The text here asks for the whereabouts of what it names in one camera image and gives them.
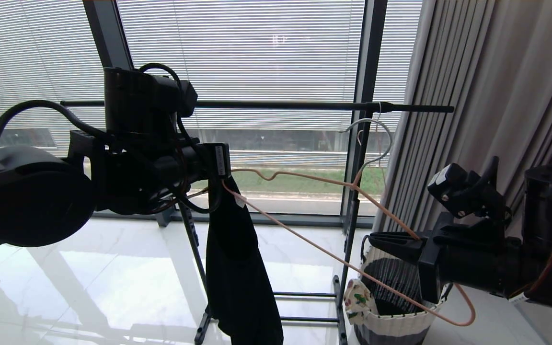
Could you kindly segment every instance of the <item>green lawn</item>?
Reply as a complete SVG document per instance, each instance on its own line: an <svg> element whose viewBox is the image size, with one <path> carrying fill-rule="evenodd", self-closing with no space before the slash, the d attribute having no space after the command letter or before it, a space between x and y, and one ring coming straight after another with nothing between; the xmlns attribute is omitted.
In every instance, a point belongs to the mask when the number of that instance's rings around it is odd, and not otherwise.
<svg viewBox="0 0 552 345"><path fill-rule="evenodd" d="M259 168L259 171L263 175L269 177L277 169ZM311 170L311 169L289 169L294 173L302 173L315 175L317 177L324 177L326 179L332 179L336 181L344 180L343 170ZM296 193L308 193L308 194L325 194L333 193L339 194L342 192L342 186L323 183L321 181L313 181L304 179L303 177L291 176L291 175L278 175L273 181L265 181L261 179L257 174L250 171L239 171L234 173L234 178L243 192L296 192ZM206 186L206 182L193 184L193 188L203 188ZM361 188L371 195L382 194L383 184L383 170L381 168L366 168L361 179Z"/></svg>

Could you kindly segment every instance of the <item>clothing rack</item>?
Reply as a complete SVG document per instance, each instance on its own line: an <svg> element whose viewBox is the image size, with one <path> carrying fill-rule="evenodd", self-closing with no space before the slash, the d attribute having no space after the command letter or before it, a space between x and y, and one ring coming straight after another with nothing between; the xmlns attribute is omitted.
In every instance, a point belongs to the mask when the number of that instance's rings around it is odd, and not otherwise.
<svg viewBox="0 0 552 345"><path fill-rule="evenodd" d="M60 101L60 104L65 107L103 107L104 101ZM453 112L454 107L447 105L404 105L404 104L392 104L389 102L368 102L368 103L350 103L350 102L280 102L280 101L201 101L198 100L195 105L197 108L233 108L233 109L286 109L286 110L338 110L338 111L361 111L360 118L372 118L374 112L386 113L392 111L403 112ZM364 138L362 144L359 147L358 157L362 161L366 154L366 148L368 146L368 124L359 124L364 129ZM354 177L357 175L361 164L354 166ZM351 251L353 249L353 241L355 239L355 229L357 227L357 216L359 214L359 192L351 190L350 204L347 212L347 219L344 222L347 229L344 229L346 234L346 240L344 241L344 260L350 262ZM182 205L177 204L180 216L184 223L184 229L186 229L186 235L189 238L191 249L193 251L193 257L195 258L195 264L199 271L199 276L206 290L206 271L204 265L201 262L201 256L199 254L199 238L195 231L195 222L193 221L193 215L191 210ZM171 216L176 210L173 208L167 209L156 215L156 220L160 227L166 227ZM335 323L338 327L338 340L340 345L348 345L348 339L346 338L346 324L344 317L344 309L342 308L342 299L344 296L344 290L346 287L346 279L348 275L348 266L342 265L342 274L334 275L332 279L333 293L314 293L314 292L274 292L275 297L309 297L309 298L321 298L326 301L332 300L335 303L336 317L298 317L298 316L281 316L281 321L290 322L313 322L313 323ZM210 314L210 306L206 306L206 310L197 328L197 334L195 334L195 345L201 345L206 337L206 331L212 315Z"/></svg>

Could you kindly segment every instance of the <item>black cloth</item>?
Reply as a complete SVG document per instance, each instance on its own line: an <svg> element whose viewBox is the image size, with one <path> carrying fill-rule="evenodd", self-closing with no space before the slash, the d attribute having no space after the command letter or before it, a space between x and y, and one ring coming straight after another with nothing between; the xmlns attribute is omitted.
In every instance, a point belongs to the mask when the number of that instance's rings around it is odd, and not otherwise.
<svg viewBox="0 0 552 345"><path fill-rule="evenodd" d="M239 192L233 178L226 185ZM210 205L213 189L208 194ZM210 214L206 283L212 317L232 345L282 345L280 314L248 208L240 207L226 190Z"/></svg>

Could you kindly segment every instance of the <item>white tile floor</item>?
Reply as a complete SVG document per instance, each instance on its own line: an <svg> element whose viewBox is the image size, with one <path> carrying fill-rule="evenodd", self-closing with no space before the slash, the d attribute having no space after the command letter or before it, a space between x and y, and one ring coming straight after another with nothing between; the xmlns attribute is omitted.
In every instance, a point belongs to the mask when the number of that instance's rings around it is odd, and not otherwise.
<svg viewBox="0 0 552 345"><path fill-rule="evenodd" d="M338 230L299 229L333 253ZM197 224L205 253L207 225ZM277 227L258 227L259 247L274 290L331 292L341 266ZM353 262L359 262L359 231ZM357 276L352 271L349 276ZM425 344L541 344L503 299L467 289L478 318L458 328L437 320ZM92 219L74 236L41 248L0 245L0 345L192 344L206 296L181 223ZM333 303L279 299L282 316L333 317ZM442 312L465 320L453 292ZM337 328L285 323L285 344L336 345ZM348 328L349 344L357 345ZM206 345L227 345L213 322Z"/></svg>

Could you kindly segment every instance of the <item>gray curtain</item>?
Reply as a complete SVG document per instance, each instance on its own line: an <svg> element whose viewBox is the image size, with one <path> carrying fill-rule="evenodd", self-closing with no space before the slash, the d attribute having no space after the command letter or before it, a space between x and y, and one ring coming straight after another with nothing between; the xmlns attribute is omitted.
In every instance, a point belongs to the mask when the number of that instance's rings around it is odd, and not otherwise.
<svg viewBox="0 0 552 345"><path fill-rule="evenodd" d="M383 204L429 229L443 210L429 179L451 162L481 173L497 155L516 212L523 172L552 163L552 1L431 0L418 32L405 101L456 110L403 115ZM374 231L399 230L379 212Z"/></svg>

